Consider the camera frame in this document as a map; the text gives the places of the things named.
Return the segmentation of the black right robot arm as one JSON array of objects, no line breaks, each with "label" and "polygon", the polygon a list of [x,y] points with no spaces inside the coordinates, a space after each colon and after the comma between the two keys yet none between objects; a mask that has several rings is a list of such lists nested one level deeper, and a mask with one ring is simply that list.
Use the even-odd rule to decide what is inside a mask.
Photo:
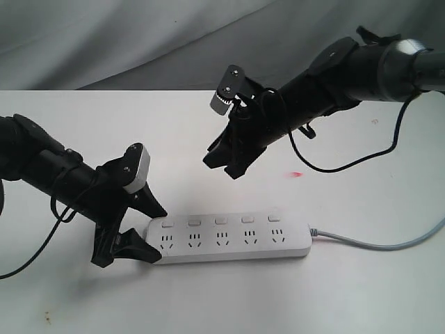
[{"label": "black right robot arm", "polygon": [[[364,27],[361,40],[342,38],[280,89],[266,88],[230,65],[211,100],[229,122],[208,147],[204,164],[240,178],[266,148],[295,129],[314,138],[310,122],[363,101],[408,106],[422,93],[444,91],[444,55],[417,40],[380,37]],[[145,233],[115,240],[120,257],[151,264],[182,264],[304,257],[327,232],[298,222],[289,212],[167,216],[155,213]]]}]

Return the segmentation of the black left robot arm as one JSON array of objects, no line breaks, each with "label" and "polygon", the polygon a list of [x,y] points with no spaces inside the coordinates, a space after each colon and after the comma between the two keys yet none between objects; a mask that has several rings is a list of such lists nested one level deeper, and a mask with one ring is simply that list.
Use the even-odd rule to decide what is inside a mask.
[{"label": "black left robot arm", "polygon": [[147,184],[150,156],[142,143],[92,168],[41,126],[20,114],[1,118],[1,179],[22,180],[95,223],[92,263],[104,268],[117,258],[155,263],[161,253],[135,229],[121,233],[129,208],[150,218],[166,216]]}]

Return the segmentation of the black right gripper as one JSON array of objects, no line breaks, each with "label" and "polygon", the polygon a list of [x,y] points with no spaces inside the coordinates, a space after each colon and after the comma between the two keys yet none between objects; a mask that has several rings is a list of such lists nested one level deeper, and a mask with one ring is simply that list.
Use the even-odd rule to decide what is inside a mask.
[{"label": "black right gripper", "polygon": [[208,147],[203,162],[210,168],[225,167],[236,180],[273,142],[292,132],[292,91],[263,88],[251,100],[236,99],[229,122]]}]

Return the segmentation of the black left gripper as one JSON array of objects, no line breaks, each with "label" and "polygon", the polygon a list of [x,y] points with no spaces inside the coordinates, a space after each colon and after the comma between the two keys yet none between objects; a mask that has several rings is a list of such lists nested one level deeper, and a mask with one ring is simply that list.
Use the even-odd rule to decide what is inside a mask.
[{"label": "black left gripper", "polygon": [[154,197],[148,183],[129,195],[118,180],[124,174],[121,158],[97,167],[97,180],[93,188],[95,236],[91,262],[101,268],[112,264],[114,259],[153,264],[162,258],[161,253],[150,246],[134,228],[120,232],[129,206],[150,218],[168,215]]}]

